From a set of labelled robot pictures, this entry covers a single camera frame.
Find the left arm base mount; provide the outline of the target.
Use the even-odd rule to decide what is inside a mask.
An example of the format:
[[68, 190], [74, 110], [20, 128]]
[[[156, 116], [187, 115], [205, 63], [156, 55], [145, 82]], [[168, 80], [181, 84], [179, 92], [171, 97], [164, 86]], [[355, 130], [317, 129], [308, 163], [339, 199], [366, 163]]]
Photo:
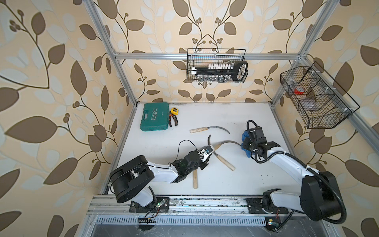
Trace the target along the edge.
[[140, 204], [132, 201], [129, 212], [130, 213], [147, 213], [148, 211], [154, 211], [159, 209], [160, 213], [167, 213], [169, 211], [170, 198], [169, 197], [157, 197], [150, 204], [142, 207]]

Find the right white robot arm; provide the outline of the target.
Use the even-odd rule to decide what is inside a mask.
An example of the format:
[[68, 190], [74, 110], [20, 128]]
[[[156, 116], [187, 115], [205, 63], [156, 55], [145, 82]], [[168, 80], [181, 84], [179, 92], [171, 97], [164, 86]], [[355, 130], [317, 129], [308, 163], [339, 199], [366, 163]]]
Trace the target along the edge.
[[294, 155], [284, 151], [274, 141], [267, 141], [262, 127], [253, 128], [247, 122], [241, 148], [257, 164], [273, 163], [289, 174], [300, 185], [299, 193], [287, 193], [281, 188], [264, 192], [261, 209], [273, 213], [279, 208], [289, 208], [292, 212], [305, 214], [313, 221], [325, 220], [332, 224], [342, 224], [347, 219], [336, 177], [329, 171], [319, 171], [306, 165]]

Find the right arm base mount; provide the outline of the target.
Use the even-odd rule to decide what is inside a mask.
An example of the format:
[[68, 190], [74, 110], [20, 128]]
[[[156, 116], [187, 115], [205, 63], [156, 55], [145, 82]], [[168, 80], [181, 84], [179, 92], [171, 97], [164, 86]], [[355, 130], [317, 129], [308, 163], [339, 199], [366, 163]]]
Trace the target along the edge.
[[250, 214], [288, 214], [285, 207], [277, 207], [273, 204], [270, 194], [280, 189], [271, 189], [265, 191], [261, 197], [250, 197], [246, 199], [248, 212]]

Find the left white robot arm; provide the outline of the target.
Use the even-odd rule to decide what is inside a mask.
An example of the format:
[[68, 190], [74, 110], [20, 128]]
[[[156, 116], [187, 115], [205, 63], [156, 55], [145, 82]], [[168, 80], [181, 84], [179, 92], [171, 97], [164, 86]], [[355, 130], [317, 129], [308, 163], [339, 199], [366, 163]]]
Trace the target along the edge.
[[151, 182], [182, 182], [195, 170], [205, 169], [213, 153], [213, 147], [206, 146], [200, 151], [189, 152], [169, 165], [155, 164], [147, 161], [143, 155], [137, 156], [110, 174], [111, 189], [117, 203], [131, 200], [142, 208], [156, 207], [158, 199], [149, 187]]

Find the blue grey microfiber rag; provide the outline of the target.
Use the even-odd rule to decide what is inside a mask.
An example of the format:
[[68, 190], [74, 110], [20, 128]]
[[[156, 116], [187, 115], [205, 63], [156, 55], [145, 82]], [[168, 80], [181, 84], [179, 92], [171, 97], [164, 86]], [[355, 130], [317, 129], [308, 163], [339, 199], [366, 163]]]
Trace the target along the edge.
[[241, 137], [241, 149], [246, 153], [247, 158], [251, 158], [252, 152], [246, 148], [246, 141], [249, 140], [248, 131], [244, 131]]

